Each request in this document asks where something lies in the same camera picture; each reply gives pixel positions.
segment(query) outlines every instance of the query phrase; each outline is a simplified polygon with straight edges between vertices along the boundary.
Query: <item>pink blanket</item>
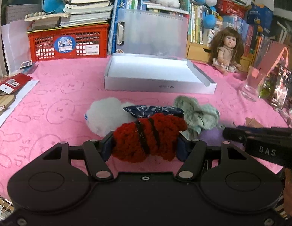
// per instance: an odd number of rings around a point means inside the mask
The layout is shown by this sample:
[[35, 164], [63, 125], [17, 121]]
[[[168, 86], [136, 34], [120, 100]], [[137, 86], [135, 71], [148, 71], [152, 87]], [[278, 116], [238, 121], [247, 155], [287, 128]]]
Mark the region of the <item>pink blanket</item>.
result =
[[[144, 105], [172, 105], [178, 94], [153, 92], [105, 91], [103, 73], [107, 59], [53, 60], [40, 62], [31, 75], [40, 82], [17, 106], [0, 129], [0, 195], [9, 198], [9, 178], [42, 152], [59, 141], [81, 145], [89, 139], [100, 139], [85, 124], [84, 114], [91, 103], [116, 97]], [[198, 64], [216, 83], [214, 95], [188, 95], [201, 104], [216, 107], [224, 122], [243, 125], [245, 118], [256, 118], [266, 127], [283, 126], [284, 120], [264, 100], [253, 103], [242, 97], [242, 83], [237, 74], [221, 75], [210, 66]], [[281, 167], [260, 161], [277, 173]], [[73, 165], [85, 169], [84, 162]], [[129, 164], [111, 157], [107, 162], [114, 175], [118, 171], [173, 171], [182, 163], [150, 156], [144, 162]]]

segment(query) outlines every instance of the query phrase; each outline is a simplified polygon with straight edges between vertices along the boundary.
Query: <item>pen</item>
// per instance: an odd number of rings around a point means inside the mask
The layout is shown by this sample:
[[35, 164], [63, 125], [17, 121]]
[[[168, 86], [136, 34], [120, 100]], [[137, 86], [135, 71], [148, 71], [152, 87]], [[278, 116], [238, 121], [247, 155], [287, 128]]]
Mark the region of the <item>pen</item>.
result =
[[3, 111], [6, 108], [5, 105], [0, 106], [0, 111]]

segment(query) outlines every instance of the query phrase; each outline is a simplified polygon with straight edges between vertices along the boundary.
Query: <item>light green cloth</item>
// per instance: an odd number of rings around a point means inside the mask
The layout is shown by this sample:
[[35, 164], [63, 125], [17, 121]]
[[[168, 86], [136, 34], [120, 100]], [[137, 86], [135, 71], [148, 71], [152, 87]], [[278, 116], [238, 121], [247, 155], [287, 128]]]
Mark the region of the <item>light green cloth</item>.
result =
[[216, 127], [219, 120], [219, 112], [211, 104], [201, 106], [196, 98], [178, 96], [174, 100], [174, 107], [184, 111], [184, 118], [188, 130], [183, 135], [191, 140], [197, 138], [202, 129], [210, 130]]

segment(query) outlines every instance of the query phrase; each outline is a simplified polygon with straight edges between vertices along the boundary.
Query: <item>blue round sticker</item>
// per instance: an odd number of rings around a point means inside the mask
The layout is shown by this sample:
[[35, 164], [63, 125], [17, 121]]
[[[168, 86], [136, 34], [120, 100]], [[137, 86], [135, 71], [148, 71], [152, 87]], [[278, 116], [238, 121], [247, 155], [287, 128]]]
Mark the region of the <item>blue round sticker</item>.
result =
[[54, 49], [59, 53], [69, 53], [75, 48], [75, 38], [69, 35], [59, 37], [54, 43]]

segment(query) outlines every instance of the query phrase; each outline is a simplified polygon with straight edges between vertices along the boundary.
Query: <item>doll's dress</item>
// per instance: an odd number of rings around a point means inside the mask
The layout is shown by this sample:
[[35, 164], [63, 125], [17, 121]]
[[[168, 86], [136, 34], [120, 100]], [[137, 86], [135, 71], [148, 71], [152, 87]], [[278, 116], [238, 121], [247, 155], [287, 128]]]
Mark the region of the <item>doll's dress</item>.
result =
[[232, 52], [233, 52], [233, 49], [232, 48], [229, 48], [227, 46], [222, 46], [222, 47], [218, 47], [217, 48], [217, 51], [222, 51], [224, 56], [223, 58], [229, 62], [229, 65], [228, 66], [224, 66], [222, 63], [219, 63], [217, 59], [213, 59], [213, 64], [214, 65], [218, 65], [218, 66], [221, 66], [223, 67], [226, 71], [229, 71], [229, 72], [235, 72], [237, 69], [236, 67], [230, 63], [231, 59], [232, 59]]

